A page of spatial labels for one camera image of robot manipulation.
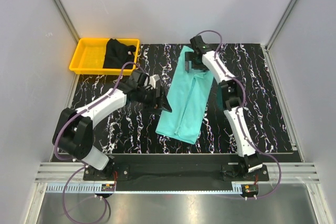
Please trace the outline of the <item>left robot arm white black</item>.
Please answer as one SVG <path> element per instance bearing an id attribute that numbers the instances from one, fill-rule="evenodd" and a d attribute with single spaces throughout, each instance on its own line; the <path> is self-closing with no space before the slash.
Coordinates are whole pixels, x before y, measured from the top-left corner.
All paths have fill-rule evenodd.
<path id="1" fill-rule="evenodd" d="M 135 69 L 126 80 L 118 79 L 107 93 L 88 105 L 63 109 L 53 136 L 55 149 L 61 149 L 84 163 L 87 171 L 93 171 L 98 178 L 112 179 L 116 175 L 113 157 L 94 146 L 93 132 L 112 112 L 131 102 L 141 103 L 145 109 L 156 114 L 172 112 L 160 77 Z"/>

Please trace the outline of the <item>teal t shirt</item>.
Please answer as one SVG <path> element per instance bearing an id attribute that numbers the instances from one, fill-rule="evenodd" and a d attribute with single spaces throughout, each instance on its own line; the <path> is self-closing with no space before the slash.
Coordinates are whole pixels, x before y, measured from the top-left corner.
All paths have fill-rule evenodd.
<path id="1" fill-rule="evenodd" d="M 167 94 L 172 111 L 161 113 L 155 131 L 189 144 L 195 144 L 200 135 L 214 79 L 209 71 L 185 70 L 186 53 L 192 51 L 188 46 L 182 48 Z"/>

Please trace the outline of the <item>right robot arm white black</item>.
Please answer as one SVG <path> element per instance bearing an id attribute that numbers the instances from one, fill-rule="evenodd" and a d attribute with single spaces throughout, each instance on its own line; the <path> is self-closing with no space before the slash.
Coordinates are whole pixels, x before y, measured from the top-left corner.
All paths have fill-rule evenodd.
<path id="1" fill-rule="evenodd" d="M 219 49 L 205 43 L 200 33 L 191 38 L 190 43 L 193 51 L 185 56 L 185 71 L 212 73 L 218 86 L 217 104 L 224 111 L 236 141 L 238 166 L 227 175 L 250 180 L 256 176 L 263 163 L 259 159 L 244 117 L 245 88 L 220 59 Z"/>

